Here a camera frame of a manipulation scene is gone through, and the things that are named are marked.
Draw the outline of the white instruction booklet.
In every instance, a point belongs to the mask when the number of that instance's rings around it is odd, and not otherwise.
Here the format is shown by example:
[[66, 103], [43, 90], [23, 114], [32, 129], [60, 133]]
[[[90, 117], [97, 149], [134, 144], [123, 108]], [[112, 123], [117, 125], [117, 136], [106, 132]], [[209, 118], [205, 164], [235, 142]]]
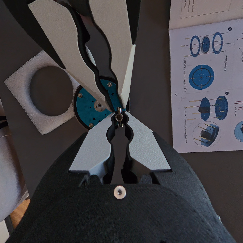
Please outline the white instruction booklet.
[[173, 147], [242, 150], [243, 2], [171, 1]]

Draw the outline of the metal cross wrench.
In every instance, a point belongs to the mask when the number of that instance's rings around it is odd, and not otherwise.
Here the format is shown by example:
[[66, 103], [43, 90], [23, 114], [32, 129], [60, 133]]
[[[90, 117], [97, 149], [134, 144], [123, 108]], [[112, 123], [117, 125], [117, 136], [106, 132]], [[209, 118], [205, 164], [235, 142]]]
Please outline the metal cross wrench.
[[117, 120], [117, 125], [118, 127], [123, 127], [123, 115], [122, 115], [122, 108], [121, 107], [117, 107], [117, 114], [115, 116], [115, 119]]

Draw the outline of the blue round bearing plate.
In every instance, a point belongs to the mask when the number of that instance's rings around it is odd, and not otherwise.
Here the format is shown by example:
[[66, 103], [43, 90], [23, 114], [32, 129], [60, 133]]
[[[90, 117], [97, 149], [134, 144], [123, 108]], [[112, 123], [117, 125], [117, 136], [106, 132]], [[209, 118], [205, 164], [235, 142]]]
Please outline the blue round bearing plate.
[[[120, 102], [116, 93], [114, 79], [100, 76], [100, 81], [108, 91], [113, 107], [117, 108]], [[81, 85], [78, 86], [74, 95], [73, 110], [77, 120], [88, 130], [111, 114], [111, 111], [106, 108], [104, 103], [99, 102]]]

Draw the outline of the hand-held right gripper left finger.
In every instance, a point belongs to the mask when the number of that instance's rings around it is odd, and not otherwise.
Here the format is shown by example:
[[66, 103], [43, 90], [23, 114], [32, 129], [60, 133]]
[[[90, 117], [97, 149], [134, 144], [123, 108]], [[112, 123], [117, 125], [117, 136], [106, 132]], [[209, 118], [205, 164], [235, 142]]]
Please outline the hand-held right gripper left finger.
[[69, 171], [97, 175], [104, 184], [110, 184], [114, 171], [115, 113], [92, 128], [84, 139]]

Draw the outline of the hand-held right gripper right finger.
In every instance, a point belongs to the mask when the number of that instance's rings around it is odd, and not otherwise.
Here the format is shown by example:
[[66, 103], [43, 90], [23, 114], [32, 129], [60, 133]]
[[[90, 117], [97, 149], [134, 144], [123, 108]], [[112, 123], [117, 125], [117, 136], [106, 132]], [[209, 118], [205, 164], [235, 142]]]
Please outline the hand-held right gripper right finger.
[[125, 136], [129, 140], [121, 171], [124, 183], [137, 183], [143, 175], [152, 172], [169, 171], [171, 168], [153, 131], [127, 111], [123, 115]]

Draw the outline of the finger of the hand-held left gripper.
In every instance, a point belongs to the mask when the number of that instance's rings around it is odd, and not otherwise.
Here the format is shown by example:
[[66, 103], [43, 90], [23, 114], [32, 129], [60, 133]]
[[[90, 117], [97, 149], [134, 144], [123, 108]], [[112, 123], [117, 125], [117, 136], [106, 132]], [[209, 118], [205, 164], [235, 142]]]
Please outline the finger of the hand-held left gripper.
[[87, 1], [86, 16], [99, 27], [105, 40], [101, 40], [101, 50], [95, 53], [95, 60], [102, 76], [110, 76], [118, 81], [118, 96], [122, 106], [129, 98], [133, 62], [136, 45], [132, 44], [126, 1]]
[[98, 68], [91, 62], [85, 45], [89, 36], [81, 17], [68, 5], [36, 0], [28, 5], [49, 39], [66, 71], [94, 98], [114, 112]]

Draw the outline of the white foam block round hole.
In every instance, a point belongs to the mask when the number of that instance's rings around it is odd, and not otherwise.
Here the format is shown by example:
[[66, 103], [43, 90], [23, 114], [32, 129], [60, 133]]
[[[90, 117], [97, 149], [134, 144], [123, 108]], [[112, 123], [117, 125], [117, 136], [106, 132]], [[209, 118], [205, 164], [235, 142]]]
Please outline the white foam block round hole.
[[5, 85], [42, 135], [53, 131], [74, 117], [72, 104], [65, 113], [58, 116], [47, 116], [40, 112], [33, 104], [29, 93], [31, 79], [36, 71], [47, 66], [60, 68], [60, 66], [42, 50], [4, 81]]

